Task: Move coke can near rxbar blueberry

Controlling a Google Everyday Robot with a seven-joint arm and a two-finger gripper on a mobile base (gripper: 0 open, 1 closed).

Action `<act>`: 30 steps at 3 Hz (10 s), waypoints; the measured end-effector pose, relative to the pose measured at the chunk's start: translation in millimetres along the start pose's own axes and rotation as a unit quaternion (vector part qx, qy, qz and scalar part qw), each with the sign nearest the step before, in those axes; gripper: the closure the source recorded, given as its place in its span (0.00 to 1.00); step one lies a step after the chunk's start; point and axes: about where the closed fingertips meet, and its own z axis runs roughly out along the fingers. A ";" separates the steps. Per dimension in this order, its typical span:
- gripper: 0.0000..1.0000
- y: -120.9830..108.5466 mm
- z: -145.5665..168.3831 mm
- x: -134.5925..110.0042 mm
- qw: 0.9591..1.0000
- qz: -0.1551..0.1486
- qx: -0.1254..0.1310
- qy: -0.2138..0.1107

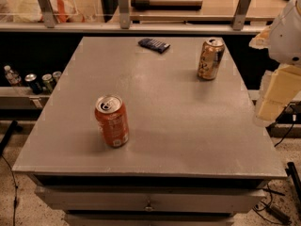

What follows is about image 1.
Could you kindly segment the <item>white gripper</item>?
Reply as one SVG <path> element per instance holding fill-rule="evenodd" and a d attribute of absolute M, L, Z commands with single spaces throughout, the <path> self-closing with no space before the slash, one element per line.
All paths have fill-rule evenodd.
<path fill-rule="evenodd" d="M 261 79 L 253 121 L 258 126 L 268 126 L 301 91 L 301 68 L 294 66 L 301 65 L 301 0 L 290 0 L 273 21 L 271 30 L 265 27 L 251 39 L 249 46 L 254 49 L 269 46 L 269 57 L 286 63 L 273 72 L 266 71 Z"/>

